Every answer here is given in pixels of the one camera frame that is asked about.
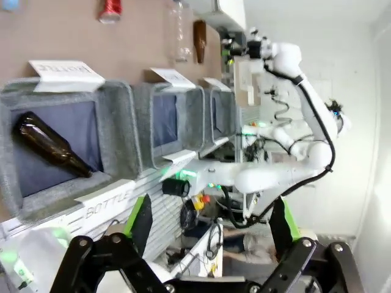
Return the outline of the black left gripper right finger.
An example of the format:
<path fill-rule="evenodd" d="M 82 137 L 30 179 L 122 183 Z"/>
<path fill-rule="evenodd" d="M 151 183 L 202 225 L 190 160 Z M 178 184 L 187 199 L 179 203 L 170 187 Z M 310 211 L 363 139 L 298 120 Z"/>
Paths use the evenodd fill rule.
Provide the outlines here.
<path fill-rule="evenodd" d="M 269 219 L 278 266 L 260 292 L 289 292 L 300 277 L 311 278 L 321 292 L 363 292 L 351 248 L 346 242 L 321 244 L 301 236 L 287 204 L 278 198 Z"/>

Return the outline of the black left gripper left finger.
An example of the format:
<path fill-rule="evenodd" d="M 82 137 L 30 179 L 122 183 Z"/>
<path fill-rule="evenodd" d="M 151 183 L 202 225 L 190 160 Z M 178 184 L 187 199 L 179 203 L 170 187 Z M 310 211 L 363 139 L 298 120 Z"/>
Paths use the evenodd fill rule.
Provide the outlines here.
<path fill-rule="evenodd" d="M 149 195 L 141 196 L 120 232 L 93 241 L 74 237 L 65 252 L 51 292 L 96 292 L 106 272 L 118 271 L 136 292 L 163 292 L 164 285 L 142 258 L 153 223 Z"/>

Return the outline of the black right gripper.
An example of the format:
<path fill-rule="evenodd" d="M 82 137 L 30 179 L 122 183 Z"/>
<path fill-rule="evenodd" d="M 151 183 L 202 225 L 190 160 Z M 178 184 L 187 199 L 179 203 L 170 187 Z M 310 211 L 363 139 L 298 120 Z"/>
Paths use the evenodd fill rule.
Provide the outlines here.
<path fill-rule="evenodd" d="M 247 55 L 251 59 L 261 59 L 261 46 L 262 46 L 262 39 L 260 40 L 249 40 L 247 42 Z"/>

